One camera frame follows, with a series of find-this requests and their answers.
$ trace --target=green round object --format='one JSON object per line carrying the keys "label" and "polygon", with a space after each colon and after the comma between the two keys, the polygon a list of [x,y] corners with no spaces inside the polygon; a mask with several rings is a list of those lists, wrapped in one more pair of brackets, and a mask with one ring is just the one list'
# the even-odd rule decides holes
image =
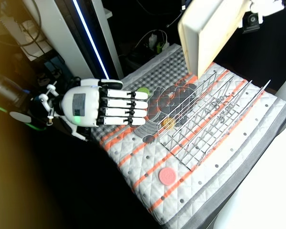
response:
{"label": "green round object", "polygon": [[145,93],[147,93],[148,94],[148,96],[149,96],[149,90],[146,88],[146,87],[140,87],[138,90],[137,90],[138,92],[145,92]]}

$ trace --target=white mechanical linkage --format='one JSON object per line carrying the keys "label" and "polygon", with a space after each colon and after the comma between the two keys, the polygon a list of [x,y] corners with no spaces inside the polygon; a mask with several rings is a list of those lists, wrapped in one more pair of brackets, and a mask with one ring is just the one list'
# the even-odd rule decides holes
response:
{"label": "white mechanical linkage", "polygon": [[146,100],[143,92],[120,90],[123,86],[117,80],[81,80],[81,85],[68,90],[59,101],[59,110],[48,103],[48,94],[58,97],[55,86],[49,84],[47,93],[39,99],[49,112],[49,124],[54,117],[60,116],[71,128],[72,135],[85,140],[77,133],[77,127],[98,127],[99,125],[143,125],[147,116]]}

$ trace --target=black panel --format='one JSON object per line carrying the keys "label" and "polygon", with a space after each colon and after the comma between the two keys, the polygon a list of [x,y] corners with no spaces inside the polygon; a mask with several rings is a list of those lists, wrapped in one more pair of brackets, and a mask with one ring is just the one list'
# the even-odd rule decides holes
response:
{"label": "black panel", "polygon": [[[95,78],[105,79],[106,76],[102,70],[101,64],[90,43],[89,37],[85,31],[82,21],[77,13],[72,0],[55,0],[61,14],[63,15],[79,49],[82,52],[92,74]],[[90,0],[77,0],[86,21],[87,27],[93,38],[94,44],[102,59],[103,65],[109,78],[118,79],[113,61],[111,59],[105,38],[102,33],[95,10]]]}

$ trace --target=yellow disc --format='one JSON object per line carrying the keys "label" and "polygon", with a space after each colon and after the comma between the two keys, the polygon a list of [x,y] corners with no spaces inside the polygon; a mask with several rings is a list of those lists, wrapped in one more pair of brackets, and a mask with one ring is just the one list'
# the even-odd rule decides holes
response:
{"label": "yellow disc", "polygon": [[175,120],[173,118],[166,118],[161,122],[164,129],[172,129],[175,126]]}

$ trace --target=black camera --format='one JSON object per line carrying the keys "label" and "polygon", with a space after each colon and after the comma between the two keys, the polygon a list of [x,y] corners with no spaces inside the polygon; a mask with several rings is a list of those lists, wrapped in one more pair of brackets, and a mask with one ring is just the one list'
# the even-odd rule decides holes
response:
{"label": "black camera", "polygon": [[243,33],[254,32],[259,29],[258,14],[246,12],[243,17]]}

